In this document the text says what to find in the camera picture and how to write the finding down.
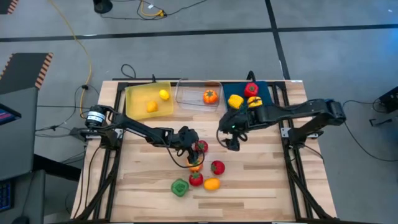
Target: gray floor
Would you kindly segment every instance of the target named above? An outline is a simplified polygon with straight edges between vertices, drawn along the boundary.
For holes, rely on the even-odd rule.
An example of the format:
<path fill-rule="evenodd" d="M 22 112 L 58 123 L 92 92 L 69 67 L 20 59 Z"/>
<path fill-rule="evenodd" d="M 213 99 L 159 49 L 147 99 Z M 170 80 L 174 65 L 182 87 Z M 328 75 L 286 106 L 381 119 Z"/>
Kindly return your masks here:
<path fill-rule="evenodd" d="M 147 1 L 166 11 L 196 2 Z M 209 0 L 161 21 L 103 19 L 93 12 L 91 0 L 55 3 L 78 35 L 270 27 L 263 0 Z M 135 17 L 137 4 L 115 2 L 108 14 Z M 279 27 L 398 23 L 398 4 L 393 0 L 272 0 L 272 6 Z M 0 16 L 0 30 L 0 38 L 70 35 L 46 0 L 20 1 L 13 15 Z M 398 29 L 292 32 L 281 33 L 280 38 L 291 79 L 304 80 L 309 98 L 372 102 L 398 84 Z M 138 77 L 238 79 L 253 70 L 258 78 L 283 79 L 271 33 L 101 39 L 83 44 L 93 59 L 91 85 L 98 89 L 102 81 L 122 77 L 123 63 L 133 65 Z M 39 104 L 73 104 L 73 94 L 88 74 L 84 51 L 74 41 L 0 43 L 0 64 L 14 52 L 53 52 Z M 97 99 L 89 91 L 85 106 Z M 398 158 L 397 123 L 372 128 L 368 119 L 377 114 L 370 106 L 349 104 L 345 109 L 349 127 L 368 151 L 386 159 Z M 61 123 L 72 111 L 39 108 L 37 127 Z M 65 126 L 83 125 L 77 114 Z M 320 144 L 338 216 L 396 223 L 397 163 L 370 158 L 344 126 L 326 128 Z M 82 150 L 83 143 L 73 138 L 37 138 L 35 144 L 36 153 L 58 161 Z M 75 190 L 76 183 L 47 177 L 46 222 L 67 217 L 64 200 L 70 193 L 70 207 Z"/>

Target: wooden table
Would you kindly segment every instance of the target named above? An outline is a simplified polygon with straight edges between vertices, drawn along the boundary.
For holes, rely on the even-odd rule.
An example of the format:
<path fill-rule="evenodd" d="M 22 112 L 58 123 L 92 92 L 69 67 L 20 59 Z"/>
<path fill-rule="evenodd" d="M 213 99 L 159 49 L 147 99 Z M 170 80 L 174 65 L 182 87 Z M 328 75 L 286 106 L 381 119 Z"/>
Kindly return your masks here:
<path fill-rule="evenodd" d="M 302 82 L 286 81 L 285 84 L 291 105 L 307 100 Z M 98 104 L 114 106 L 117 85 L 117 81 L 103 82 Z M 249 140 L 241 143 L 239 152 L 228 151 L 221 147 L 215 138 L 218 121 L 224 113 L 223 100 L 220 101 L 215 113 L 184 110 L 179 108 L 174 101 L 172 115 L 140 121 L 151 127 L 174 128 L 176 131 L 184 125 L 195 129 L 200 139 L 209 144 L 209 153 L 202 171 L 203 176 L 205 178 L 213 176 L 210 172 L 210 164 L 213 160 L 221 160 L 226 164 L 226 172 L 220 177 L 221 188 L 215 192 L 207 192 L 203 187 L 190 187 L 184 197 L 175 196 L 170 191 L 172 182 L 178 178 L 188 180 L 190 171 L 177 167 L 166 149 L 153 147 L 141 137 L 126 133 L 121 151 L 111 221 L 255 222 L 295 220 L 278 125 L 250 132 Z M 299 127 L 309 119 L 297 119 L 294 121 L 295 126 Z M 81 196 L 83 196 L 82 205 L 84 205 L 88 164 L 98 145 L 99 141 L 97 140 L 88 144 L 83 194 L 81 195 L 80 192 L 80 179 L 72 217 Z M 308 140 L 307 145 L 319 151 L 316 140 Z M 322 160 L 306 149 L 301 149 L 300 153 L 309 191 L 327 213 L 335 216 L 333 199 Z M 185 164 L 185 155 L 177 157 L 174 153 L 174 156 L 179 163 Z M 104 150 L 100 150 L 93 159 L 88 192 L 89 201 L 98 189 L 103 157 Z M 297 192 L 301 214 L 305 217 L 303 199 L 298 188 Z M 104 202 L 107 196 L 107 193 L 103 196 L 100 218 L 104 217 Z M 83 208 L 84 206 L 80 206 L 78 213 L 82 212 Z"/>

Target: toy fruit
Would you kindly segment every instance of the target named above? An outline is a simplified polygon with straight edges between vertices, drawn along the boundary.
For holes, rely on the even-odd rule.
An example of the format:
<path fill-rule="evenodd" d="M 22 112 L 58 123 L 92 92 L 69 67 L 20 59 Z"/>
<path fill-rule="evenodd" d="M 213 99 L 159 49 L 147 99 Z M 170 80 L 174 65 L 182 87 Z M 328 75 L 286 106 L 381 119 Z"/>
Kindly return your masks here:
<path fill-rule="evenodd" d="M 172 192 L 179 197 L 184 196 L 188 189 L 189 185 L 187 181 L 183 179 L 177 179 L 172 184 Z"/>
<path fill-rule="evenodd" d="M 155 111 L 157 111 L 157 103 L 152 100 L 147 103 L 147 112 L 151 113 L 151 112 L 155 112 Z"/>
<path fill-rule="evenodd" d="M 207 104 L 216 103 L 217 99 L 218 96 L 214 90 L 206 90 L 203 94 L 203 101 Z"/>
<path fill-rule="evenodd" d="M 198 142 L 195 143 L 196 151 L 203 150 L 203 152 L 206 153 L 208 148 L 209 148 L 209 145 L 204 140 L 199 140 Z"/>
<path fill-rule="evenodd" d="M 252 96 L 248 99 L 248 107 L 253 108 L 262 105 L 261 97 L 259 96 Z"/>
<path fill-rule="evenodd" d="M 217 190 L 219 189 L 220 185 L 221 181 L 216 177 L 205 180 L 205 183 L 203 184 L 206 190 Z"/>
<path fill-rule="evenodd" d="M 239 109 L 243 103 L 243 98 L 239 95 L 232 94 L 228 99 L 228 105 L 234 109 Z"/>
<path fill-rule="evenodd" d="M 189 183 L 195 187 L 200 186 L 203 184 L 203 175 L 199 172 L 194 172 L 189 176 Z"/>
<path fill-rule="evenodd" d="M 259 87 L 255 83 L 248 83 L 243 91 L 243 95 L 248 98 L 252 96 L 257 96 L 258 93 Z"/>
<path fill-rule="evenodd" d="M 195 166 L 195 165 L 199 164 L 200 162 L 201 162 L 201 161 L 196 161 L 195 163 L 190 164 L 190 163 L 188 162 L 188 160 L 187 160 L 187 165 L 188 165 L 188 166 Z M 199 172 L 199 171 L 201 171 L 202 168 L 203 168 L 203 164 L 200 164 L 199 166 L 190 167 L 189 170 L 192 171 L 192 172 Z"/>
<path fill-rule="evenodd" d="M 166 90 L 160 90 L 159 96 L 162 100 L 168 100 L 170 98 L 170 94 Z"/>
<path fill-rule="evenodd" d="M 213 161 L 211 163 L 211 171 L 216 174 L 216 175 L 220 175 L 223 174 L 223 172 L 225 171 L 225 165 L 223 162 L 221 161 Z"/>

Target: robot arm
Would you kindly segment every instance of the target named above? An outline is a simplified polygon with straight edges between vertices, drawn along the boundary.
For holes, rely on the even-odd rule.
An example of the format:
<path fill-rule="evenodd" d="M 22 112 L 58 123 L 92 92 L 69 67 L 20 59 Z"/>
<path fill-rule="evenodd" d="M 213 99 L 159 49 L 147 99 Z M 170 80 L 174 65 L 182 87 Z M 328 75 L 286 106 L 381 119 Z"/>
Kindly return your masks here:
<path fill-rule="evenodd" d="M 314 116 L 301 128 L 289 130 L 291 145 L 304 144 L 308 135 L 318 133 L 326 125 L 339 126 L 344 123 L 346 116 L 339 102 L 333 100 L 308 100 L 299 105 L 280 107 L 277 105 L 261 105 L 248 110 L 229 109 L 220 119 L 218 131 L 232 134 L 232 139 L 223 140 L 226 147 L 233 151 L 239 150 L 239 140 L 247 141 L 246 133 L 252 130 L 264 129 L 277 124 L 279 121 Z"/>
<path fill-rule="evenodd" d="M 113 115 L 112 123 L 107 125 L 105 118 Z M 115 129 L 125 129 L 131 133 L 143 137 L 149 144 L 155 147 L 176 149 L 177 156 L 188 152 L 188 161 L 194 164 L 198 160 L 198 152 L 192 149 L 192 144 L 199 140 L 194 129 L 182 127 L 178 133 L 172 128 L 151 128 L 138 121 L 128 118 L 125 114 L 118 113 L 110 106 L 96 105 L 90 108 L 85 125 L 88 129 L 80 130 L 80 134 L 99 135 L 101 143 L 106 147 L 120 147 L 118 134 Z"/>

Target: yellow plastic bin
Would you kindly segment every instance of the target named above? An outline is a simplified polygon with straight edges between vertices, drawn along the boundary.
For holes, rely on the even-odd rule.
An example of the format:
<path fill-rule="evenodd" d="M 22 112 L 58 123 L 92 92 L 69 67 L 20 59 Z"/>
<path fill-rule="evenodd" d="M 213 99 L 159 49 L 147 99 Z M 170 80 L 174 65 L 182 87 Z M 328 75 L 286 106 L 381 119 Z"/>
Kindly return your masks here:
<path fill-rule="evenodd" d="M 160 90 L 166 90 L 170 98 L 162 100 L 159 96 Z M 145 85 L 130 86 L 126 91 L 126 115 L 131 119 L 146 119 L 165 116 L 173 113 L 173 97 L 170 82 L 157 82 Z M 148 113 L 147 103 L 157 103 L 157 111 Z"/>

